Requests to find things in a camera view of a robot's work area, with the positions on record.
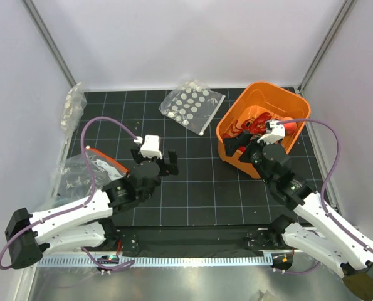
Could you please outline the red toy lobster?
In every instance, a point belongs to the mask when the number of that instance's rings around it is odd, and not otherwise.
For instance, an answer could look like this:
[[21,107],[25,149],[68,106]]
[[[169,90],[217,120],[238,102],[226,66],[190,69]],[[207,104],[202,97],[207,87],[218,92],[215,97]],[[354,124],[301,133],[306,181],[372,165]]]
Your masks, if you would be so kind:
[[248,131],[253,135],[263,135],[266,132],[266,123],[272,119],[272,114],[264,112],[256,118],[250,117],[243,122],[234,121],[229,129],[221,135],[222,138],[233,138],[244,131]]

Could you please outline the orange zip top bag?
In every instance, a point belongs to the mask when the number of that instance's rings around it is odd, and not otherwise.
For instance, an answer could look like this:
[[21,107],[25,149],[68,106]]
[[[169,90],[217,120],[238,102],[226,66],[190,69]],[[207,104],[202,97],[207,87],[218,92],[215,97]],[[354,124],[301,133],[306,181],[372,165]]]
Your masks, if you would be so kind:
[[99,190],[110,182],[123,178],[127,168],[108,155],[86,147],[85,154],[90,170],[87,169],[82,155],[68,158],[61,163],[55,172],[56,196],[54,206],[61,206],[88,196],[92,190],[92,179],[95,178],[95,189]]

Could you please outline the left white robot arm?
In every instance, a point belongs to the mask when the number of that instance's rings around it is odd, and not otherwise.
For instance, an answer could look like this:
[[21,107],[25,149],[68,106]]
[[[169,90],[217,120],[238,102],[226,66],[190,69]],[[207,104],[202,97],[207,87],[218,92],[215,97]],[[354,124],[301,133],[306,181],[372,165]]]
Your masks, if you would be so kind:
[[4,232],[7,243],[3,252],[9,253],[10,268],[30,267],[53,251],[116,248],[118,233],[110,217],[149,200],[164,176],[179,173],[174,150],[168,151],[168,162],[159,157],[144,158],[139,149],[131,152],[136,166],[92,197],[42,212],[16,210]]

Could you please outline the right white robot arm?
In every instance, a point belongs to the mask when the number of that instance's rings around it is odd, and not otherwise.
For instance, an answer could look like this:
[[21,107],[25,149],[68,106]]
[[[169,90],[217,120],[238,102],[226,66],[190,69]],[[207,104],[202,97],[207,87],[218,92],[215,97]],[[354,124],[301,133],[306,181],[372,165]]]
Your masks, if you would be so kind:
[[293,172],[292,160],[283,146],[267,144],[248,131],[235,137],[224,135],[223,145],[229,157],[240,151],[239,161],[254,167],[273,198],[321,233],[317,236],[289,217],[280,216],[268,232],[270,245],[304,251],[334,271],[357,298],[373,300],[373,241]]

